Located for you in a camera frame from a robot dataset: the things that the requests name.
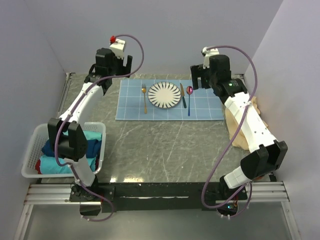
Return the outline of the blue checked placemat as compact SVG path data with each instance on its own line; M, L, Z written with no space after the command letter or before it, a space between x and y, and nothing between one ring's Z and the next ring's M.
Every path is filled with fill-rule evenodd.
M147 114L144 113L142 84L149 89L161 79L124 79L120 90L115 119L118 121L222 121L224 113L220 99L212 89L199 88L190 96L190 116L188 116L188 94L185 94L186 108L180 101L177 106L161 109L146 99Z

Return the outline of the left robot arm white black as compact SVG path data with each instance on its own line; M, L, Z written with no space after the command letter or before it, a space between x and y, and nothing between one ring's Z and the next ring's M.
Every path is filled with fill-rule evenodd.
M59 118L51 118L47 123L56 163L71 170L75 183L72 191L87 201L97 199L100 189L86 157L88 141L82 126L94 105L112 85L112 79L130 76L132 60L130 55L125 57L125 49L121 47L111 45L98 49L95 63L90 67L78 96Z

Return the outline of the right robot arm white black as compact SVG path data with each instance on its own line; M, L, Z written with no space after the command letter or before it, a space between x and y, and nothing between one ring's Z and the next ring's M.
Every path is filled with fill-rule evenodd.
M208 66L199 64L190 67L193 89L213 89L225 109L230 111L241 126L240 130L249 150L249 155L240 161L240 166L219 180L218 196L227 200L232 198L243 184L277 170L283 162L288 146L270 133L249 100L250 95L242 80L232 78L229 57L213 55L207 58L207 63Z

